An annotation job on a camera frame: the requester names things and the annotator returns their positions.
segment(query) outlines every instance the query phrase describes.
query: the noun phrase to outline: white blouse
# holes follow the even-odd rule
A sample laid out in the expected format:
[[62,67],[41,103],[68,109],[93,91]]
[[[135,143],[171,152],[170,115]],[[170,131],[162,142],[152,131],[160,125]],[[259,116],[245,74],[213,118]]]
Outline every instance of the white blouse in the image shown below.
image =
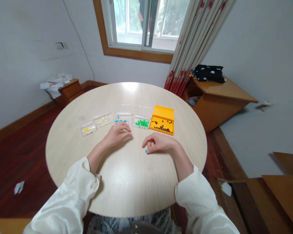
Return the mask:
[[[24,229],[27,233],[82,233],[82,219],[101,177],[90,172],[86,157],[74,163],[62,185]],[[175,188],[177,203],[188,213],[187,233],[239,233],[218,206],[215,193],[196,166]]]

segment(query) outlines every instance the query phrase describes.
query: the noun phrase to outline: cable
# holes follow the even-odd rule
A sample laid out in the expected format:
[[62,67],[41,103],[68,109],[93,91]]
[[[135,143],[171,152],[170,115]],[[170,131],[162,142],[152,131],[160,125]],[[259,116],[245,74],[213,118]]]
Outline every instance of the cable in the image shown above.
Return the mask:
[[75,27],[75,25],[74,25],[74,23],[73,23],[73,21],[72,21],[72,19],[71,19],[71,16],[70,16],[69,13],[68,13],[68,10],[67,10],[67,7],[66,7],[66,4],[65,4],[64,0],[62,0],[62,1],[63,1],[64,6],[65,6],[65,9],[66,9],[66,12],[67,12],[67,14],[68,14],[68,17],[69,17],[69,19],[71,20],[72,25],[74,26],[74,29],[75,29],[75,31],[76,31],[78,37],[79,37],[80,44],[81,44],[81,46],[82,46],[82,48],[83,48],[83,50],[84,50],[84,52],[85,52],[85,56],[86,56],[86,58],[87,58],[87,61],[88,61],[89,67],[90,67],[90,69],[91,69],[91,71],[92,71],[92,74],[93,74],[93,81],[94,81],[94,72],[93,72],[93,70],[92,70],[92,67],[90,66],[89,59],[88,59],[88,56],[87,56],[87,54],[86,54],[85,48],[84,48],[84,46],[83,46],[83,44],[82,44],[82,42],[81,42],[80,36],[79,36],[79,34],[78,34],[77,30],[76,30],[76,27]]

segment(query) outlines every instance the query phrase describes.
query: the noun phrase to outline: wooden desk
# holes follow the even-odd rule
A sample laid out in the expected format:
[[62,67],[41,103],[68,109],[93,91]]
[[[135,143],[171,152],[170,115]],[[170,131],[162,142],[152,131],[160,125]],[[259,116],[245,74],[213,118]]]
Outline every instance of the wooden desk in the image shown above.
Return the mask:
[[72,79],[70,83],[65,84],[59,88],[61,96],[55,98],[55,101],[61,106],[67,106],[70,102],[84,93],[79,80]]
[[182,99],[186,102],[194,96],[202,96],[191,108],[200,118],[207,133],[227,121],[250,102],[258,101],[224,76],[224,84],[217,82],[199,82],[194,77],[190,80]]
[[[116,83],[95,88],[68,104],[54,121],[47,139],[46,160],[57,186],[70,166],[86,157],[110,130],[112,124],[82,137],[78,121],[112,112],[119,104],[174,109],[174,136],[200,171],[203,170],[207,142],[202,123],[182,99],[175,94],[141,83]],[[147,215],[175,203],[178,183],[172,157],[167,152],[147,155],[142,142],[153,130],[131,126],[133,139],[111,148],[97,171],[102,176],[99,190],[89,210],[109,217]]]

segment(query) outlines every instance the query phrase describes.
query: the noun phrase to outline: wooden window frame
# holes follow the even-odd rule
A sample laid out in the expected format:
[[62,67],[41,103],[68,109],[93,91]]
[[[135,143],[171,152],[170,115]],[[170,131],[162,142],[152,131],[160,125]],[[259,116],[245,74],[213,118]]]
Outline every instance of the wooden window frame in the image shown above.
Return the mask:
[[116,57],[122,57],[122,58],[128,58],[128,59],[145,60],[145,61],[151,61],[151,62],[161,62],[161,63],[172,62],[173,54],[109,47],[107,42],[101,0],[93,0],[93,6],[94,6],[95,15],[97,17],[98,28],[99,28],[101,44],[102,44],[104,55],[116,56]]

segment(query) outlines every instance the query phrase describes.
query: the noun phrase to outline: black polka dot cloth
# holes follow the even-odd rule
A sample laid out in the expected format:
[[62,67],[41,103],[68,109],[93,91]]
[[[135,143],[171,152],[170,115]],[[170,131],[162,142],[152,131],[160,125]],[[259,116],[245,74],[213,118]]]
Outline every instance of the black polka dot cloth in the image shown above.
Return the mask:
[[195,69],[190,73],[190,76],[194,76],[198,81],[214,81],[218,83],[225,83],[226,80],[222,76],[221,66],[207,66],[197,65]]

